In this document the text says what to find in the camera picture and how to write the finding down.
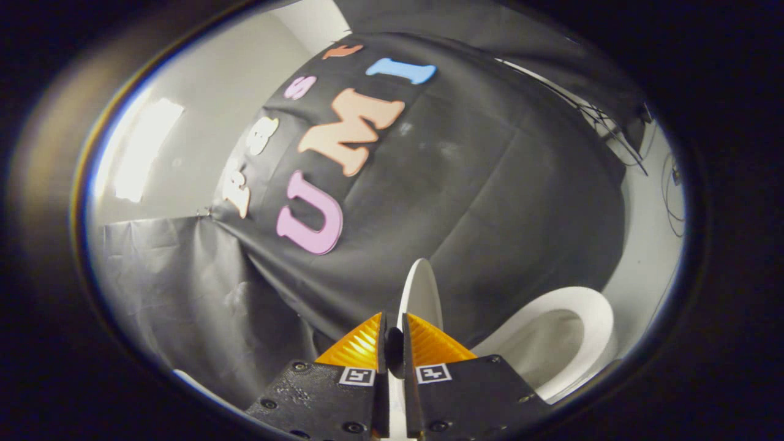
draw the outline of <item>orange letter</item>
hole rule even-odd
[[[362,119],[377,129],[386,129],[403,112],[403,101],[384,101],[345,89],[332,101],[340,122],[311,127],[299,142],[298,151],[315,150],[343,166],[343,174],[353,176],[368,158],[366,147],[349,148],[344,143],[376,142],[379,136]]]
[[[351,47],[348,47],[346,45],[338,46],[335,49],[328,50],[321,59],[326,60],[331,56],[351,55],[352,53],[357,52],[359,49],[362,49],[362,45],[356,45]]]

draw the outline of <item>foam letter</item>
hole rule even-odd
[[[408,78],[412,84],[422,84],[435,73],[436,67],[432,64],[417,66],[416,64],[392,61],[390,58],[382,58],[376,61],[365,71],[366,75],[387,74]]]
[[[251,155],[258,155],[267,146],[267,142],[275,130],[278,129],[280,120],[269,119],[266,116],[261,117],[256,124],[250,128],[248,137],[245,138],[245,145],[248,146],[248,151]]]
[[[320,231],[311,230],[292,215],[289,206],[284,206],[278,214],[278,235],[288,237],[295,244],[313,254],[327,254],[335,247],[340,232],[343,230],[343,211],[340,210],[338,202],[332,196],[305,181],[299,170],[294,172],[289,179],[286,195],[289,199],[305,199],[312,206],[318,208],[324,215],[324,227]]]
[[[310,90],[311,86],[316,82],[316,77],[299,77],[296,80],[292,81],[292,84],[283,92],[283,96],[286,98],[291,98],[292,100],[298,100],[305,96],[308,90]]]
[[[248,215],[248,204],[250,203],[250,188],[241,188],[245,185],[245,176],[239,171],[229,173],[223,182],[223,200],[228,200],[237,207],[240,217],[245,219]]]
[[[331,122],[311,127],[297,150],[315,150],[343,166],[345,176],[353,176],[368,158],[366,147],[349,148],[344,143],[376,142],[378,134],[362,119],[370,120],[377,129],[389,127],[405,104],[402,101],[384,101],[345,89],[332,101],[332,110],[340,117],[340,122]]]
[[[321,59],[322,60],[326,60],[327,58],[329,58],[331,56],[351,55],[352,53],[357,52],[359,49],[362,49],[362,47],[363,47],[362,45],[356,45],[356,46],[351,46],[351,47],[348,47],[346,45],[338,46],[338,47],[336,47],[334,49],[328,50]]]

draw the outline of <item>blue letter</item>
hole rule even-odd
[[[436,67],[432,64],[417,66],[416,64],[392,61],[390,58],[382,58],[376,61],[365,71],[366,75],[387,74],[405,77],[410,79],[412,84],[422,84],[429,80],[434,73],[436,73]]]

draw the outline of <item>black fabric backdrop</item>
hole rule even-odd
[[[599,107],[639,151],[644,94],[590,43],[507,0],[335,0],[353,32],[462,42],[535,72]]]
[[[241,408],[283,363],[313,359],[378,311],[394,314],[419,257],[433,265],[446,332],[470,348],[542,293],[601,290],[622,251],[624,167],[560,97],[461,42],[355,33],[338,44],[364,49],[319,54],[281,85],[257,115],[280,119],[260,155],[238,134],[231,159],[251,189],[245,219],[216,200],[210,217],[104,231],[99,274],[123,329]],[[438,70],[422,85],[367,76],[383,57]],[[318,80],[285,99],[303,75]],[[338,121],[330,104],[346,88],[405,102],[352,177],[296,149],[308,128]],[[314,229],[323,222],[286,197],[295,170],[343,211],[342,235],[323,256],[275,231],[285,205]]]

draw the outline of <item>pink letter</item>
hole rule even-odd
[[[316,77],[299,77],[296,80],[292,81],[291,85],[286,88],[286,91],[283,92],[283,96],[286,98],[291,98],[292,100],[298,100],[305,96],[308,90],[310,90],[311,86],[316,82]]]
[[[343,211],[340,210],[340,204],[330,195],[305,181],[299,170],[292,174],[286,195],[289,199],[305,199],[318,208],[324,214],[324,227],[321,231],[311,230],[292,215],[289,206],[284,206],[278,214],[278,235],[288,237],[313,254],[327,254],[335,247],[343,230]]]

